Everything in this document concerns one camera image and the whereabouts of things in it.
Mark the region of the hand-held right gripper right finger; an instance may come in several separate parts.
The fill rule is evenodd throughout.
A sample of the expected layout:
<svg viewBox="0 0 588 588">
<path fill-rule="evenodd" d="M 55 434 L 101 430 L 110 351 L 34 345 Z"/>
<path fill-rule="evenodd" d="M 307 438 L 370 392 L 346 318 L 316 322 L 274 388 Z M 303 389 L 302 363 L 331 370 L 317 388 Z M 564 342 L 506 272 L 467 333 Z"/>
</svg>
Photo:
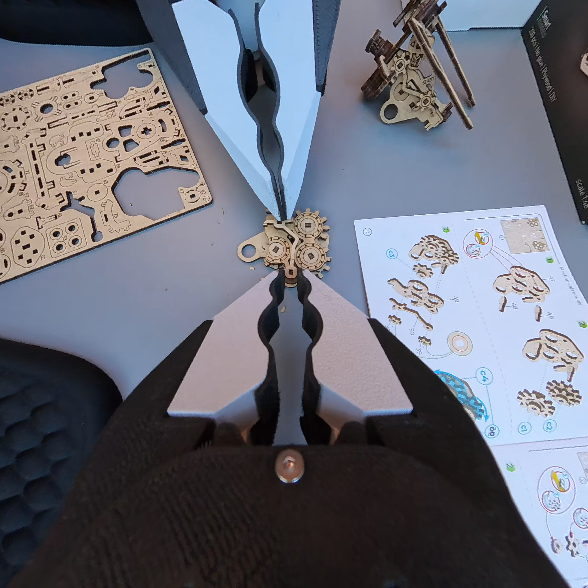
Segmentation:
<svg viewBox="0 0 588 588">
<path fill-rule="evenodd" d="M 328 445 L 348 422 L 409 413 L 406 395 L 368 317 L 308 270 L 298 273 L 306 352 L 300 427 Z"/>
</svg>

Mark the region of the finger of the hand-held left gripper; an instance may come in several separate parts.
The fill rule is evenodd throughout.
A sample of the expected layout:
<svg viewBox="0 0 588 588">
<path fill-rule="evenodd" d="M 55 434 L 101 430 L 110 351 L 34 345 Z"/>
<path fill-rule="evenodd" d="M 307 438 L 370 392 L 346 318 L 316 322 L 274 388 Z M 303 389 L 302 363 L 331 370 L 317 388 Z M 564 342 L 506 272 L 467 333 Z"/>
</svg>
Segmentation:
<svg viewBox="0 0 588 588">
<path fill-rule="evenodd" d="M 316 90 L 312 1 L 265 1 L 261 41 L 277 72 L 286 216 L 300 194 L 321 94 Z"/>
<path fill-rule="evenodd" d="M 258 125 L 246 108 L 240 83 L 243 48 L 230 14 L 209 1 L 173 5 L 206 107 L 205 117 L 261 202 L 278 218 L 272 177 L 262 162 Z"/>
</svg>

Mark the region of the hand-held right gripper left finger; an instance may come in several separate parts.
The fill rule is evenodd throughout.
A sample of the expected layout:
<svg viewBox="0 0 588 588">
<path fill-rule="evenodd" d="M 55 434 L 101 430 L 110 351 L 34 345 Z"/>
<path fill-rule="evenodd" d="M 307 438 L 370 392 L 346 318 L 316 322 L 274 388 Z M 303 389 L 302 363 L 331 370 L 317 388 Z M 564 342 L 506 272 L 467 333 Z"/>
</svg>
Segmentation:
<svg viewBox="0 0 588 588">
<path fill-rule="evenodd" d="M 284 290 L 284 270 L 274 271 L 214 317 L 168 415 L 230 422 L 252 444 L 273 444 L 280 399 L 269 341 Z"/>
</svg>

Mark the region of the small wooden gear assembly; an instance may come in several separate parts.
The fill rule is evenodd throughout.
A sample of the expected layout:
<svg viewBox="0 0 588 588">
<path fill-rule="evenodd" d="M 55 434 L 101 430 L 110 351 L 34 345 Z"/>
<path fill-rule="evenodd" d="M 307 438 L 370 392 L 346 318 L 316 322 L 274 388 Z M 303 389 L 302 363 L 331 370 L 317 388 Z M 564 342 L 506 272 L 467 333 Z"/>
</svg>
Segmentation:
<svg viewBox="0 0 588 588">
<path fill-rule="evenodd" d="M 285 269 L 285 284 L 296 286 L 298 271 L 308 270 L 319 278 L 328 271 L 332 258 L 329 250 L 327 218 L 320 211 L 296 211 L 294 218 L 280 221 L 268 210 L 263 223 L 264 231 L 242 242 L 237 254 L 242 261 L 253 262 L 262 258 L 266 266 Z"/>
</svg>

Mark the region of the grey desk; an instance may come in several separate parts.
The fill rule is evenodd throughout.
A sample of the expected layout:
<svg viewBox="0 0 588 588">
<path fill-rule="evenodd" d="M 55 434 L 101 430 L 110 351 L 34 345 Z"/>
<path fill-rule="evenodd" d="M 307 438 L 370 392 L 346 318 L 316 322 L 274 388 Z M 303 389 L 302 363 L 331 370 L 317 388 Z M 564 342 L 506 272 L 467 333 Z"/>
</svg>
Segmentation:
<svg viewBox="0 0 588 588">
<path fill-rule="evenodd" d="M 385 125 L 360 86 L 373 68 L 364 46 L 389 39 L 397 1 L 343 1 L 298 208 L 330 225 L 325 282 L 366 312 L 354 220 L 545 205 L 587 296 L 587 229 L 575 203 L 517 29 L 452 32 L 472 85 L 473 129 L 459 118 L 426 132 Z M 5 338 L 60 349 L 106 371 L 127 395 L 203 320 L 260 280 L 236 255 L 261 229 L 264 208 L 154 43 L 128 47 L 2 40 L 1 87 L 150 47 L 213 196 L 205 209 L 1 285 Z"/>
</svg>

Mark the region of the partly built wooden model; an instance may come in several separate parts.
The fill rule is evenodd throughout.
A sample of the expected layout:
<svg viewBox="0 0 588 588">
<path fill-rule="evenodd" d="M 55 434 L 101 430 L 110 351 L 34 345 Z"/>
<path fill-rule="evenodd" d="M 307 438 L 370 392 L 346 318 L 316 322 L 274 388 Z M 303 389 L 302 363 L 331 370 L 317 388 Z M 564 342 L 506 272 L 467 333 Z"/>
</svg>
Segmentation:
<svg viewBox="0 0 588 588">
<path fill-rule="evenodd" d="M 366 45 L 374 56 L 376 70 L 362 85 L 364 98 L 377 98 L 386 88 L 389 99 L 380 109 L 386 124 L 418 119 L 426 130 L 447 121 L 455 107 L 467 129 L 473 128 L 458 94 L 433 50 L 438 34 L 465 90 L 470 106 L 475 105 L 472 88 L 454 51 L 440 14 L 446 1 L 408 1 L 393 26 L 401 20 L 403 34 L 396 43 L 376 30 Z"/>
</svg>

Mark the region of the white instruction booklet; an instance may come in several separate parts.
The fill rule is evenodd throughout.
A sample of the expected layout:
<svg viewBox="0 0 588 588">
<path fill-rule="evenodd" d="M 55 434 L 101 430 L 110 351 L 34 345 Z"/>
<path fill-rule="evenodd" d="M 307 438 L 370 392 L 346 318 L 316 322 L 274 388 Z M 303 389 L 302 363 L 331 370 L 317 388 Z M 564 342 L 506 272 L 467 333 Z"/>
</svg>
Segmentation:
<svg viewBox="0 0 588 588">
<path fill-rule="evenodd" d="M 371 317 L 449 387 L 540 546 L 587 587 L 587 302 L 546 208 L 355 230 Z"/>
</svg>

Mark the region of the laser-cut plywood parts sheet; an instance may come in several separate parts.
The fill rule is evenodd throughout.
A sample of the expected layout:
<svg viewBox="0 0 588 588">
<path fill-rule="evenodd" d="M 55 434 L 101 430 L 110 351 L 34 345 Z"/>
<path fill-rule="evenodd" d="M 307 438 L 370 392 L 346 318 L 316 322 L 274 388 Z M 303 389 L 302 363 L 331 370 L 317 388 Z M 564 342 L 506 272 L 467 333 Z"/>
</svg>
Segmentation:
<svg viewBox="0 0 588 588">
<path fill-rule="evenodd" d="M 191 171 L 181 207 L 126 214 L 129 170 Z M 212 203 L 151 49 L 1 94 L 1 282 Z"/>
</svg>

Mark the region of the white cardboard box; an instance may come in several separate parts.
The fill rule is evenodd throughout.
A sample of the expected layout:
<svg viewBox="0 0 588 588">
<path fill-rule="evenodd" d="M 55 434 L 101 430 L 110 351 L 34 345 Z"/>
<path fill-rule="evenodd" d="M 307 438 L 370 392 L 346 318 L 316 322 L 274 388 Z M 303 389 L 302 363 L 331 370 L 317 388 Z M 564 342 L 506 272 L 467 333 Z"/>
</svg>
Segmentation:
<svg viewBox="0 0 588 588">
<path fill-rule="evenodd" d="M 441 14 L 448 31 L 522 28 L 540 1 L 447 1 Z"/>
</svg>

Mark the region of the black product box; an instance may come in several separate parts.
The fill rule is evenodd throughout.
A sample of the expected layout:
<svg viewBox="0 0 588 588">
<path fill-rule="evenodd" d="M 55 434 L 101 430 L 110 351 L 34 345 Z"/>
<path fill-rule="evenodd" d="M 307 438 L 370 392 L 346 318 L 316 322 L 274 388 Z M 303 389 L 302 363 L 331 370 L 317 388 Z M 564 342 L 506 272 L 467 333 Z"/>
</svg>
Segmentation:
<svg viewBox="0 0 588 588">
<path fill-rule="evenodd" d="M 587 224 L 587 1 L 542 1 L 521 34 L 578 216 Z"/>
</svg>

